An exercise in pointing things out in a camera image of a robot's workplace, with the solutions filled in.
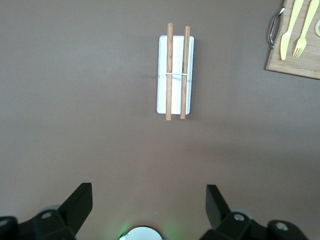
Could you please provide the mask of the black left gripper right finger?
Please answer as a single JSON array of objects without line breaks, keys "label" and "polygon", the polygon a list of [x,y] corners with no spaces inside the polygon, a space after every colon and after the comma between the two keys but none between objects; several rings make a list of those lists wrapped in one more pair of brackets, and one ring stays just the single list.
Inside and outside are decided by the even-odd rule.
[{"label": "black left gripper right finger", "polygon": [[247,214],[232,211],[214,184],[206,186],[205,210],[211,226],[203,240],[306,240],[293,223],[272,220],[262,226]]}]

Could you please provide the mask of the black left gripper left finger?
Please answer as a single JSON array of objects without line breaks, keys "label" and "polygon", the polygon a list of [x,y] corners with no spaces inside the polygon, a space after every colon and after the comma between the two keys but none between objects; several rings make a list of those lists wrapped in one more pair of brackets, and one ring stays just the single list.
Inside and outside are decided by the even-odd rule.
[{"label": "black left gripper left finger", "polygon": [[75,240],[93,208],[91,183],[79,187],[58,207],[47,207],[30,220],[18,223],[14,216],[0,218],[2,240]]}]

